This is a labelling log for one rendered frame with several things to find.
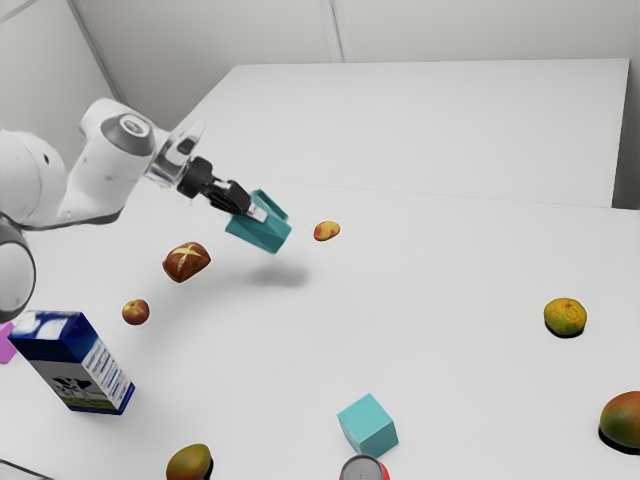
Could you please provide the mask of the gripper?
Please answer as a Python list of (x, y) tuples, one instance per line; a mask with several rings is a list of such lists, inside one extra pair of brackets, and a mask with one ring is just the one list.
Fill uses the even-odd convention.
[(252, 201), (242, 186), (234, 180), (220, 180), (217, 187), (216, 181), (218, 178), (213, 175), (213, 165), (202, 157), (196, 157), (186, 166), (176, 189), (189, 199), (203, 195), (218, 210), (243, 215), (259, 223), (266, 221), (267, 213)]

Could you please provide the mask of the teal faceted mug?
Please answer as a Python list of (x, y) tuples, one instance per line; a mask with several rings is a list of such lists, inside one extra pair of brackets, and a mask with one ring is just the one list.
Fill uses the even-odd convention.
[(276, 254), (291, 232), (288, 214), (263, 190), (250, 194), (248, 213), (234, 214), (225, 231), (268, 253)]

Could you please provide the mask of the brown bread roll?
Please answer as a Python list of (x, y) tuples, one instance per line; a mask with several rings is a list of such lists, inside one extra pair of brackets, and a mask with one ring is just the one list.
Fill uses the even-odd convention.
[(173, 248), (162, 262), (164, 272), (176, 283), (183, 283), (211, 262), (208, 251), (197, 242), (186, 242)]

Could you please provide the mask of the small yellow red peach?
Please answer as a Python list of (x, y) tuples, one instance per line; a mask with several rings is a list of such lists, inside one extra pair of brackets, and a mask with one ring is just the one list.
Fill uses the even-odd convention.
[(324, 242), (337, 236), (341, 227), (337, 222), (325, 220), (318, 223), (313, 232), (313, 238), (318, 242)]

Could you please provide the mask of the small red apple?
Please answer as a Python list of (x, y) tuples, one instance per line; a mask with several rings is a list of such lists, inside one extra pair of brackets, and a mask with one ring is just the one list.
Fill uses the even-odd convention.
[(150, 308), (143, 299), (130, 300), (123, 305), (121, 316), (128, 325), (140, 326), (149, 319)]

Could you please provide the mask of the blue milk carton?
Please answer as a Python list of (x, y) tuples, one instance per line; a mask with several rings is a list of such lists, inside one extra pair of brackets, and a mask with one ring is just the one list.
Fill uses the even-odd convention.
[(81, 312), (27, 311), (9, 341), (72, 411), (120, 415), (135, 391)]

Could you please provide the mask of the teal cube block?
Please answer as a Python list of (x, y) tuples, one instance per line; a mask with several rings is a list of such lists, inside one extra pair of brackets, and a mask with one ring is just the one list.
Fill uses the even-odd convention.
[(399, 444), (393, 419), (371, 393), (340, 411), (337, 418), (358, 454), (379, 458)]

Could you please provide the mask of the red green mango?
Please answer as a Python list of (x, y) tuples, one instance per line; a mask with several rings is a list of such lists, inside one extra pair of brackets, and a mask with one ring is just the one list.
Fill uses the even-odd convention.
[(177, 451), (168, 461), (166, 480), (210, 480), (214, 461), (208, 446), (192, 444)]
[(610, 399), (601, 412), (599, 432), (617, 446), (640, 451), (640, 391)]

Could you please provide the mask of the pink block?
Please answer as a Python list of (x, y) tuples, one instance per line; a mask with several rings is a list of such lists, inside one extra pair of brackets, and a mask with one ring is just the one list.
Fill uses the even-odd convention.
[(0, 364), (8, 364), (16, 355), (17, 350), (9, 340), (9, 335), (14, 329), (12, 322), (0, 324)]

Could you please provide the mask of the red soda can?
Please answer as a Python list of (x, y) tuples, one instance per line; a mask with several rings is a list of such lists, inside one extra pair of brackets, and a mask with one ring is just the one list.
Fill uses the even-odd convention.
[(390, 474), (375, 457), (359, 454), (344, 463), (339, 480), (390, 480)]

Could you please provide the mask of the green orange citrus fruit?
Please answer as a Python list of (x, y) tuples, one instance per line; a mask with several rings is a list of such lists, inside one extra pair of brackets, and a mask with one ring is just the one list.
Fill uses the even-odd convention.
[(556, 336), (569, 338), (580, 335), (587, 323), (587, 311), (577, 300), (556, 298), (543, 310), (544, 324)]

